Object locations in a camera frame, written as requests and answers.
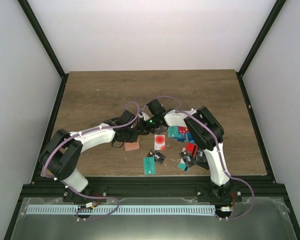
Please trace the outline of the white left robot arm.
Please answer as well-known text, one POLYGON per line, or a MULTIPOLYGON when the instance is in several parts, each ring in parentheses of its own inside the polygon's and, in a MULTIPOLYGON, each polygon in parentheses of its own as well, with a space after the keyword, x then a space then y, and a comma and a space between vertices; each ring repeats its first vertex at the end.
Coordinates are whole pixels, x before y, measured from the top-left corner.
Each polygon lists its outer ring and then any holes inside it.
POLYGON ((114 141, 116 136, 130 130, 137 115, 125 110, 120 117, 109 119, 98 126, 78 132, 59 129, 39 155, 43 173, 74 190, 79 201, 87 202, 92 196, 88 180, 77 169, 81 153, 101 144, 114 141))

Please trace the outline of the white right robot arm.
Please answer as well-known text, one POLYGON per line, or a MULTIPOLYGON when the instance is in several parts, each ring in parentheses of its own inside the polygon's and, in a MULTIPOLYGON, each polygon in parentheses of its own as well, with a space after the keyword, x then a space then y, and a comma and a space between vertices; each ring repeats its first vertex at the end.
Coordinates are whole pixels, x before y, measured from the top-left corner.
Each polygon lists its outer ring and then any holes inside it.
POLYGON ((143 110, 139 115, 139 130, 154 132, 159 127, 185 127, 188 129, 194 144, 204 152, 206 163, 198 163, 210 170, 211 193, 219 202, 230 196, 228 170, 223 154, 224 129, 205 106, 198 109, 180 110, 165 109, 157 98, 145 106, 152 117, 143 110))

